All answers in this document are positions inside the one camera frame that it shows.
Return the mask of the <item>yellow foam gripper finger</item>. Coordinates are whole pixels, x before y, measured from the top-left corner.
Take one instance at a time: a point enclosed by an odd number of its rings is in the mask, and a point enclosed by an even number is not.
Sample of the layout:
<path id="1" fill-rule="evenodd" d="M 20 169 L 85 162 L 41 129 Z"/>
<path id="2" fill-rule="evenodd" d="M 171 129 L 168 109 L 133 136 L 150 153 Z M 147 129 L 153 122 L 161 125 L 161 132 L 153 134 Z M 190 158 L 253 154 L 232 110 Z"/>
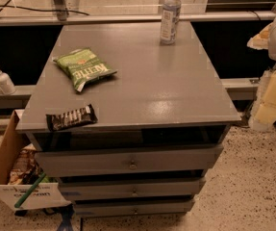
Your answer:
<path id="1" fill-rule="evenodd" d="M 267 50 L 268 49 L 268 39 L 269 39 L 269 31 L 271 29 L 272 24 L 269 23 L 266 25 L 258 34 L 252 37 L 247 42 L 247 46 L 256 50 Z"/>

